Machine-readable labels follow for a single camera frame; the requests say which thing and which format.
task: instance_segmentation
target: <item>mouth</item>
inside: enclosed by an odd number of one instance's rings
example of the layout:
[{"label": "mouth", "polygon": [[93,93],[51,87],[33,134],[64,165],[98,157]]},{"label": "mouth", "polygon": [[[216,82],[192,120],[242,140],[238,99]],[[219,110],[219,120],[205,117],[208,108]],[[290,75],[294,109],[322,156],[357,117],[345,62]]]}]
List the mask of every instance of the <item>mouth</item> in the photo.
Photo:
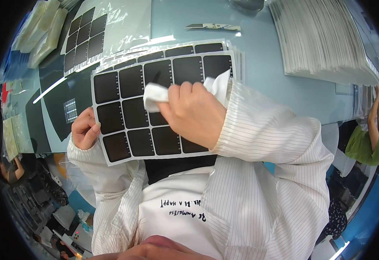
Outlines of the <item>mouth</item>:
[{"label": "mouth", "polygon": [[150,236],[146,238],[141,244],[152,244],[157,247],[166,247],[180,251],[179,246],[174,241],[164,236]]}]

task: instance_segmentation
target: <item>red object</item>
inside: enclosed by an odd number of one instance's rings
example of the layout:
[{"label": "red object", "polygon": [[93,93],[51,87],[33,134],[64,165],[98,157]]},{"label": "red object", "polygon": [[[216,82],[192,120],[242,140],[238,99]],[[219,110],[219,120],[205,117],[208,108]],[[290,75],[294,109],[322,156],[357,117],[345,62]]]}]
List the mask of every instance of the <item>red object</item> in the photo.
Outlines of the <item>red object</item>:
[{"label": "red object", "polygon": [[7,101],[7,95],[9,94],[10,91],[6,91],[6,82],[3,83],[3,88],[2,88],[2,103],[6,103]]}]

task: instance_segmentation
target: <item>sticker sheet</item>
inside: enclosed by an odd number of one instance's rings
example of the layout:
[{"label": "sticker sheet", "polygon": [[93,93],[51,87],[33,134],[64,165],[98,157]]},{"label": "sticker sheet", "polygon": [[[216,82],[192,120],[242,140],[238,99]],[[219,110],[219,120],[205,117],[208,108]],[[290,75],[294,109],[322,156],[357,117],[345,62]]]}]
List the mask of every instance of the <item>sticker sheet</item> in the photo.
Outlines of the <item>sticker sheet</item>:
[{"label": "sticker sheet", "polygon": [[149,82],[166,87],[184,81],[204,82],[207,76],[215,78],[229,69],[236,78],[233,51],[202,52],[221,47],[201,46],[195,54],[182,54],[191,52],[189,48],[154,52],[124,67],[92,75],[94,114],[101,123],[99,139],[109,166],[137,159],[211,154],[174,133],[161,113],[148,113],[143,93]]},{"label": "sticker sheet", "polygon": [[61,49],[64,76],[150,40],[150,0],[84,1]]},{"label": "sticker sheet", "polygon": [[224,39],[131,49],[114,54],[102,60],[100,66],[95,70],[95,73],[117,70],[135,63],[161,59],[164,57],[204,52],[220,52],[225,50],[231,50],[231,44],[228,46]]}]

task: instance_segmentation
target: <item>fingernail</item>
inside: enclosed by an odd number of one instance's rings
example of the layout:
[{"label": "fingernail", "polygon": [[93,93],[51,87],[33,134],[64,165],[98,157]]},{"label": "fingernail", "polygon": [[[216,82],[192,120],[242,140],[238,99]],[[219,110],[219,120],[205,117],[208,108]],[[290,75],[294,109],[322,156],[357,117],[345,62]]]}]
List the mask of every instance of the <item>fingernail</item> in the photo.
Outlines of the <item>fingernail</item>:
[{"label": "fingernail", "polygon": [[101,123],[96,122],[95,125],[93,125],[91,129],[93,130],[93,132],[98,133],[100,131],[100,127],[101,127]]}]

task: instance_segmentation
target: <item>white striped lab coat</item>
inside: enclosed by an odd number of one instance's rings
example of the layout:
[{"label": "white striped lab coat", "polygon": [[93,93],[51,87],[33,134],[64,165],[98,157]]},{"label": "white striped lab coat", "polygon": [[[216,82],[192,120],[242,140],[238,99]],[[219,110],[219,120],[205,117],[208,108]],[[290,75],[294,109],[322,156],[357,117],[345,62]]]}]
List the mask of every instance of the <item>white striped lab coat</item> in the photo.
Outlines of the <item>white striped lab coat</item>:
[{"label": "white striped lab coat", "polygon": [[[224,259],[307,259],[329,219],[325,173],[334,156],[320,122],[233,81],[213,152],[220,156],[201,206]],[[68,157],[96,193],[93,254],[118,252],[119,236],[138,223],[144,162],[107,167],[98,141],[87,151],[70,141]],[[274,175],[262,161],[276,164]]]}]

